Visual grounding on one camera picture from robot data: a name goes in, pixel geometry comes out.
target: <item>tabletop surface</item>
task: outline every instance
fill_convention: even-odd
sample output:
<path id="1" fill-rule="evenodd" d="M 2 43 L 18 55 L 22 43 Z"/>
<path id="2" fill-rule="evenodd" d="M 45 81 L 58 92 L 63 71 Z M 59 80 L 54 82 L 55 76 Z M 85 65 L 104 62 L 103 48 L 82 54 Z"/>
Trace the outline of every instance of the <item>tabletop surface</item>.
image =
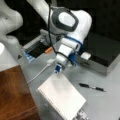
<path id="1" fill-rule="evenodd" d="M 54 59 L 55 54 L 42 54 L 30 64 L 24 66 L 23 73 L 29 82 L 39 71 L 46 66 L 46 61 Z M 50 107 L 36 89 L 53 73 L 55 65 L 49 67 L 33 82 L 29 84 L 30 91 L 38 106 L 42 120 L 62 120 Z M 73 69 L 66 68 L 63 72 L 74 87 L 87 100 L 83 110 L 90 120 L 118 120 L 120 117 L 120 62 L 107 76 L 103 76 L 89 68 L 77 65 Z M 87 83 L 92 86 L 104 88 L 107 92 L 83 88 L 79 83 Z"/>

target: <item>pen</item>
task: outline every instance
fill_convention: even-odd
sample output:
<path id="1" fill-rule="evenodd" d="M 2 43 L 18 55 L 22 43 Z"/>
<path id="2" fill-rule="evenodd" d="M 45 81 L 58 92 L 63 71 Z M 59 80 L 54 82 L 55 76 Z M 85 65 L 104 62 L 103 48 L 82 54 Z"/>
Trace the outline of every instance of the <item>pen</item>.
<path id="1" fill-rule="evenodd" d="M 103 88 L 93 87 L 93 86 L 90 86 L 90 85 L 87 85 L 87 84 L 84 84 L 84 83 L 79 83 L 79 85 L 81 87 L 92 88 L 92 89 L 95 89 L 95 90 L 106 92 Z"/>

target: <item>white paper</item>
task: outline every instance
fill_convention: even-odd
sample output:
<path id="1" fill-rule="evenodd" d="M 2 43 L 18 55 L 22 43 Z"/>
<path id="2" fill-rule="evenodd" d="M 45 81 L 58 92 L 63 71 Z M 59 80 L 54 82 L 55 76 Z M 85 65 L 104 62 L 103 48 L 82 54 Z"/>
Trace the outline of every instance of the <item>white paper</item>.
<path id="1" fill-rule="evenodd" d="M 64 120 L 72 120 L 86 100 L 62 74 L 52 74 L 38 91 Z"/>

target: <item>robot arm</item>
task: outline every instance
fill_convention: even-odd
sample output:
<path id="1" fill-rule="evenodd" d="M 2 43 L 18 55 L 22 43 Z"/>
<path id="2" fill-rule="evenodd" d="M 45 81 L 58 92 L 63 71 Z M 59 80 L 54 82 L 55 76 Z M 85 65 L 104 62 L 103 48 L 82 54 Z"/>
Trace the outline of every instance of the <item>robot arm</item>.
<path id="1" fill-rule="evenodd" d="M 49 6 L 44 0 L 27 0 L 48 24 Z M 65 8 L 51 10 L 51 32 L 65 33 L 56 56 L 56 72 L 65 68 L 69 61 L 74 64 L 74 56 L 80 48 L 91 27 L 92 19 L 85 11 L 71 11 Z"/>

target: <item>black cable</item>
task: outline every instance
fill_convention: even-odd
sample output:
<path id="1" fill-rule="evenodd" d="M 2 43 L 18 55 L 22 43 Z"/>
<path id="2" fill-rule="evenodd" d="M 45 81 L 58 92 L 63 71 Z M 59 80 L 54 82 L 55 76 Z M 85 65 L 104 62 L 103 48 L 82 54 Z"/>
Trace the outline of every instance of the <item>black cable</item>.
<path id="1" fill-rule="evenodd" d="M 50 14 L 51 14 L 51 6 L 50 6 L 50 3 L 49 3 L 49 16 L 48 16 L 48 35 L 49 35 L 49 39 L 50 39 L 50 45 L 51 47 L 53 48 L 53 51 L 55 52 L 55 54 L 57 54 L 54 46 L 53 46 L 53 43 L 52 43 L 52 40 L 51 40 L 51 35 L 50 35 Z"/>

